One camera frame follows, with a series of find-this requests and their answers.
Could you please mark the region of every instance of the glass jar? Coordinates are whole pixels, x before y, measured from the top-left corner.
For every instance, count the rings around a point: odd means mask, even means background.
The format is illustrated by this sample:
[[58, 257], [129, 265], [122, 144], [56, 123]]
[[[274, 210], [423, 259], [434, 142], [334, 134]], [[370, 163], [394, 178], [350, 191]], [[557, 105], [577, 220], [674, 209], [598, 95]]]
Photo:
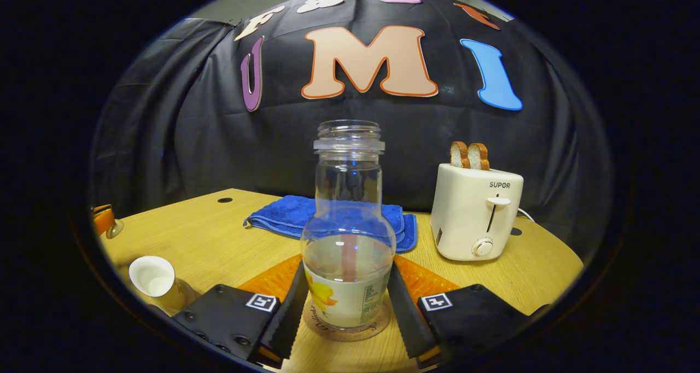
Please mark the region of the glass jar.
[[313, 142], [316, 213], [301, 251], [317, 316], [338, 331], [364, 330], [380, 312], [396, 251], [382, 215], [380, 131], [372, 121], [325, 121]]

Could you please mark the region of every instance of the white toaster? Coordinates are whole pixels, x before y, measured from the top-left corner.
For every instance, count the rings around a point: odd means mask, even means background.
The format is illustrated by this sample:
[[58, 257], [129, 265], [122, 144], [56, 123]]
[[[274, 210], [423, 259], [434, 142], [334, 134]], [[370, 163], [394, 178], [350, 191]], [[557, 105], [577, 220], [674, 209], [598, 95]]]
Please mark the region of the white toaster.
[[437, 251], [457, 261], [500, 256], [520, 205], [519, 174], [440, 164], [430, 227]]

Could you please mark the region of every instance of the white cup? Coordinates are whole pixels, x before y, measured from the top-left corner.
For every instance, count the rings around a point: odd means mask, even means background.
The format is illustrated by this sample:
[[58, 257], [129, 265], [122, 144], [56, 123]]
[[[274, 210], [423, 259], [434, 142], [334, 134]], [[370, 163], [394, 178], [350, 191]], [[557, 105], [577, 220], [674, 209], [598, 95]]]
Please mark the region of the white cup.
[[194, 290], [175, 277], [175, 269], [166, 259], [147, 255], [129, 266], [129, 279], [143, 295], [153, 298], [169, 314], [178, 313], [195, 300]]

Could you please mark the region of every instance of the bread slice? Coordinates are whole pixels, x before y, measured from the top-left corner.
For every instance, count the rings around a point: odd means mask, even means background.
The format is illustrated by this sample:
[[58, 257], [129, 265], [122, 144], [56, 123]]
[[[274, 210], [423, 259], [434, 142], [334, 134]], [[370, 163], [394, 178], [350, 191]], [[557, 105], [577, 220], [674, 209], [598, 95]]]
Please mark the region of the bread slice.
[[453, 142], [450, 146], [450, 164], [457, 168], [469, 168], [467, 145], [462, 141]]
[[469, 145], [468, 158], [470, 168], [488, 171], [488, 151], [483, 143], [472, 143]]

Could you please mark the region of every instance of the black fabric backdrop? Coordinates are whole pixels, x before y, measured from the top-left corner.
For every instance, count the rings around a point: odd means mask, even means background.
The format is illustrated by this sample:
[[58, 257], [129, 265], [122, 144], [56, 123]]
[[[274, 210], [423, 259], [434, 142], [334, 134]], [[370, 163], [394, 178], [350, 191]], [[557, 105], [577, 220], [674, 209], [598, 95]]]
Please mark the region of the black fabric backdrop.
[[[455, 7], [457, 0], [388, 4], [345, 0], [298, 14], [290, 0], [253, 34], [234, 42], [248, 22], [185, 19], [137, 57], [103, 109], [92, 155], [92, 201], [111, 203], [118, 218], [183, 199], [238, 188], [313, 197], [316, 128], [328, 119], [367, 119], [382, 127], [387, 150], [383, 202], [429, 212], [438, 164], [452, 141], [482, 142], [493, 168], [521, 174], [520, 207], [584, 259], [593, 253], [610, 211], [613, 169], [597, 111], [577, 77], [546, 42], [515, 19], [489, 16], [500, 31]], [[365, 44], [390, 25], [418, 27], [437, 96], [384, 93], [378, 82], [359, 93], [302, 97], [310, 81], [308, 32], [340, 26]], [[243, 103], [240, 64], [260, 35], [262, 101]], [[462, 38], [499, 49], [523, 109], [482, 102], [482, 77]]]

